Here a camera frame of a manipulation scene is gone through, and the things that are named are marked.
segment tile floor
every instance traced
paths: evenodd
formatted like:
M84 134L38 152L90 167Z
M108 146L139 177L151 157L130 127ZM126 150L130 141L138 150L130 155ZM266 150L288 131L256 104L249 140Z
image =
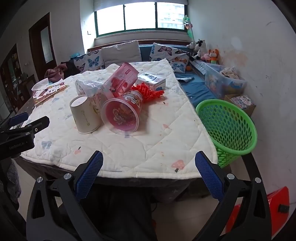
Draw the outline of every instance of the tile floor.
M19 197L19 212L24 219L26 219L35 180L17 164L16 167L22 189L21 196ZM248 179L248 174L241 159L235 161L231 165L231 168L232 173L238 178ZM57 198L57 204L60 205L61 203L61 198ZM217 204L218 201L210 196L203 199L189 198L181 202L173 202L170 204L158 203L156 210L152 213L152 217L157 223L156 233L158 240L192 240L208 221Z

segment pillow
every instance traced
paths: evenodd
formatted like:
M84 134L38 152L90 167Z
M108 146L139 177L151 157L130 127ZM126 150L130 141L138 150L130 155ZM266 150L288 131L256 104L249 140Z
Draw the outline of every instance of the pillow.
M102 48L102 56L105 66L111 64L122 65L124 62L141 62L141 52L137 40Z
M167 59L175 73L184 74L189 62L190 53L161 44L154 43L150 53L150 61Z
M81 73L88 70L94 71L105 68L101 50L88 52L84 55L74 58L74 64Z

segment wooden door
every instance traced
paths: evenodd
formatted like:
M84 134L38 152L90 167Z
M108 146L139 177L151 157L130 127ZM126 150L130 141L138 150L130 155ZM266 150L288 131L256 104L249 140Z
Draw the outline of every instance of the wooden door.
M49 13L29 29L30 47L39 81L45 72L57 66L50 34Z
M2 65L0 66L0 75L3 82L3 86L8 97L10 104L7 104L9 112L16 112L16 108L19 110L28 99L24 97L20 88L22 79L22 71L20 69L17 45L15 44L10 50Z

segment blanket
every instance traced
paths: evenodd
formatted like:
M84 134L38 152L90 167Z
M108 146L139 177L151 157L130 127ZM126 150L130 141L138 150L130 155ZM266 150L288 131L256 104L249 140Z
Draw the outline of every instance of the blanket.
M217 152L194 107L176 80L166 59L131 63L140 74L148 72L166 78L164 96L143 105L138 130L130 136L111 132L102 125L91 134L77 131L69 102L77 96L76 80L104 83L119 67L86 71L65 79L69 85L35 107L29 120L48 116L50 125L37 133L35 147L21 156L35 163L56 165L74 171L88 161L95 150L103 153L98 176L109 178L191 179L200 177L195 154L202 150L213 163Z

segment orange fox plush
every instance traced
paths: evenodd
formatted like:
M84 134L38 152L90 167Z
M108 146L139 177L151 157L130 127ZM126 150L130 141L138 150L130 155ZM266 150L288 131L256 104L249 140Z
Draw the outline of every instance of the orange fox plush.
M219 56L219 50L218 49L209 50L209 55L210 55L210 58L211 58L211 64L217 64L218 56Z

